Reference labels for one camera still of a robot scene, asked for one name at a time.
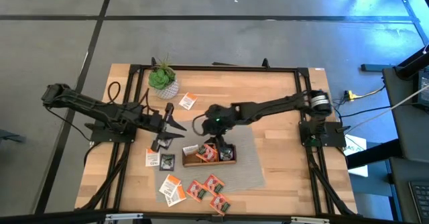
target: cardboard tray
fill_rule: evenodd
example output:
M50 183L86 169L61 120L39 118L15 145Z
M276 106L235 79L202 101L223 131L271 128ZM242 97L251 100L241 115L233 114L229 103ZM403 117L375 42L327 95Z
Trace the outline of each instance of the cardboard tray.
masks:
M214 144L209 144L210 147L216 148ZM216 161L216 162L205 162L204 160L201 160L195 154L190 154L188 156L185 156L185 153L182 151L182 164L183 167L195 167L195 166L214 166L214 165L220 165L220 164L236 164L237 163L237 151L235 149L235 146L233 145L233 155L234 158L229 161Z

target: gray mat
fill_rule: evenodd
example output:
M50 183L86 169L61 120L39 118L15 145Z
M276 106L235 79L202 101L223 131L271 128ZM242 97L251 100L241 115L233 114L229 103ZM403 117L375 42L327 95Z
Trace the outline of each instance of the gray mat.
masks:
M168 131L180 133L185 137L173 140L168 150L161 148L161 154L175 154L176 163L174 171L159 171L158 166L155 168L155 187L156 201L165 202L166 198L158 190L168 174L174 175L182 181L183 189L189 187L193 180L204 184L210 174L214 174L225 183L222 192L231 192L236 190L247 190L249 188L265 186L265 180L262 175L261 164L256 152L253 133L250 127L235 126L233 130L228 131L224 136L228 144L235 144L237 149L237 163L219 166L198 166L183 167L182 165L182 148L195 144L202 145L210 136L204 137L196 135L192 130L192 122L180 122L180 125L188 131L183 132L169 128Z

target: white planter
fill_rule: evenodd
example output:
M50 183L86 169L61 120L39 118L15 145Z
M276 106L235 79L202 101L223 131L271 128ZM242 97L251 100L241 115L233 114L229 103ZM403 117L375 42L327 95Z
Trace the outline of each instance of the white planter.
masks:
M161 99L172 99L179 92L179 82L177 78L168 87L162 90L155 89L155 94Z

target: wooden tabletop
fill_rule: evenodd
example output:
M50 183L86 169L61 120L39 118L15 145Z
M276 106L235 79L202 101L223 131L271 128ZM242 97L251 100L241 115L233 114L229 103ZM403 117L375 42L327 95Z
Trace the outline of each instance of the wooden tabletop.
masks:
M121 97L127 83L129 66L129 64L113 64L107 79L107 85L118 81L122 86L121 94L116 100L117 103L122 103ZM328 81L324 69L310 68L309 71L312 88L328 92ZM174 104L176 121L192 120L197 115L204 113L213 103L227 107L234 102L269 101L296 93L294 75L287 72L177 70L176 74L180 90L173 99L165 101L157 98L153 90L149 91L149 105L154 109L159 109L162 114L164 114L167 102ZM148 76L149 71L147 70L143 77L141 95L148 87ZM133 96L134 88L131 90L130 96ZM116 86L112 87L112 93L115 93L116 90ZM198 100L189 111L178 105L187 92L198 96ZM108 101L107 88L103 101ZM250 125L255 136L265 187L225 193L232 204L228 213L314 215L308 164L298 130L299 120L299 112L290 111L264 117ZM328 117L327 121L335 121L334 115ZM139 129L135 142L131 145L120 210L215 214L216 212L209 206L211 198L205 198L201 203L197 203L187 196L185 201L173 207L168 207L166 203L156 202L155 193L158 190L155 188L154 170L153 167L145 167L145 149L150 148L152 143L150 136L151 133ZM105 180L112 146L112 143L103 143L89 154L76 207L85 205ZM335 148L325 148L324 155L331 185L347 206L355 212L356 205L344 156ZM109 207L113 206L115 189L116 183L114 182L109 197ZM320 183L318 189L322 210L326 212L324 192Z

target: gray floor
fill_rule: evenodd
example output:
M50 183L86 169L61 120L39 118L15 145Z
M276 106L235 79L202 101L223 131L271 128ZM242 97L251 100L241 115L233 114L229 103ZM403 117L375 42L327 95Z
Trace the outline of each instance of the gray floor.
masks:
M0 0L0 15L96 15L102 2ZM429 35L425 2L410 3ZM406 10L401 0L111 0L107 14L368 16L406 15ZM93 21L0 21L0 128L27 136L24 144L0 144L0 216L32 212L60 128L60 121L43 109L40 97L48 84L75 84L94 26ZM407 23L105 21L83 93L101 98L112 63L149 63L152 56L169 54L175 64L217 61L257 66L266 57L272 66L323 67L331 93L338 98L343 90L362 94L382 86L381 74L360 72L360 64L398 64L422 46ZM388 100L382 92L342 106L341 113L384 105ZM345 124L355 125L372 115L345 119ZM83 127L86 121L90 120L77 115L74 123ZM373 142L396 136L391 114L352 134ZM72 130L47 211L73 208L86 150L86 141ZM357 195L357 203L365 216L391 219L386 210L374 214L380 203L388 207L384 198Z

